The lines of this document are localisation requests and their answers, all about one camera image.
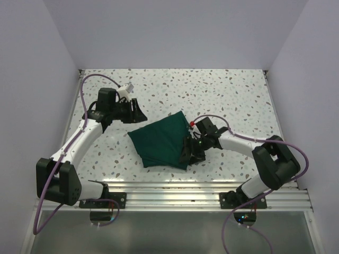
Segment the green surgical drape cloth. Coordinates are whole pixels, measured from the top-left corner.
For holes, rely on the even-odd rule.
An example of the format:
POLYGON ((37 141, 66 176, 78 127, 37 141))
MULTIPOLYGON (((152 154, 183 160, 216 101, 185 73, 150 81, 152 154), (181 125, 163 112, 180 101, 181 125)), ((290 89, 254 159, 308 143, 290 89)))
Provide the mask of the green surgical drape cloth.
POLYGON ((189 123, 181 111, 128 132, 145 168, 170 166, 181 170, 188 167, 180 157, 183 141, 189 135, 189 123))

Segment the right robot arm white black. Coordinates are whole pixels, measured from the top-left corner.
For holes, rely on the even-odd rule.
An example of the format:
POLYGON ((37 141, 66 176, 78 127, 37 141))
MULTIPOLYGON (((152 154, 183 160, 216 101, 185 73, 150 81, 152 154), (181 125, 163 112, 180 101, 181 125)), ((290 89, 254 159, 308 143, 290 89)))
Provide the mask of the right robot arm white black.
POLYGON ((190 122, 192 137, 184 138, 180 162, 189 165, 203 162, 206 151, 214 148, 238 152, 254 159, 257 175, 225 195, 231 206, 249 207, 255 198, 269 190, 278 190, 299 171, 300 164, 288 145, 277 135, 258 139, 234 133, 229 125, 217 128, 210 117, 190 122))

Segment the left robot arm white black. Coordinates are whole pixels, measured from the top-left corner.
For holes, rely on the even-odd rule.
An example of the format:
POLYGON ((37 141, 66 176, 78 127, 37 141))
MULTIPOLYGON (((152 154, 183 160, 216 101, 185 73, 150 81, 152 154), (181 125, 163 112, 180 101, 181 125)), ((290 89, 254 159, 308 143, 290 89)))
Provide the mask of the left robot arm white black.
POLYGON ((38 198, 69 206, 88 199, 100 208, 109 204, 107 184, 80 180, 76 170, 90 146, 114 121, 134 124, 147 120, 137 100, 130 97, 132 89, 127 85, 99 90, 71 138, 50 158, 37 162, 38 198))

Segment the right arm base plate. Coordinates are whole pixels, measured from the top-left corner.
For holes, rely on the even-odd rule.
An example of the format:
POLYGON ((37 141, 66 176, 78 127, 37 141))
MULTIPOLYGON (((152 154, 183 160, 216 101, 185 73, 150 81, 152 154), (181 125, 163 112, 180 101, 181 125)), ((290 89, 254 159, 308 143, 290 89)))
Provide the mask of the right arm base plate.
MULTIPOLYGON (((219 202, 221 209, 235 209, 238 206, 245 204, 246 202, 251 201, 247 198, 245 194, 241 194, 235 191, 221 192, 219 193, 219 202)), ((250 204, 243 207, 244 209, 266 209, 267 203, 266 199, 261 198, 258 201, 251 201, 250 204)))

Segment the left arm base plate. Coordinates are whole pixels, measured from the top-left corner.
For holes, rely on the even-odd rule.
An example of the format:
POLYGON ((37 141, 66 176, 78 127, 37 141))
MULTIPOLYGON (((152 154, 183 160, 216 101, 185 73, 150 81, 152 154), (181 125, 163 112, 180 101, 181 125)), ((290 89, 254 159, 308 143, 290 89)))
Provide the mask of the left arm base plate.
POLYGON ((124 209, 127 201, 127 193, 125 192, 109 192, 105 198, 87 199, 79 202, 79 208, 87 209, 104 209, 104 208, 120 208, 124 209))

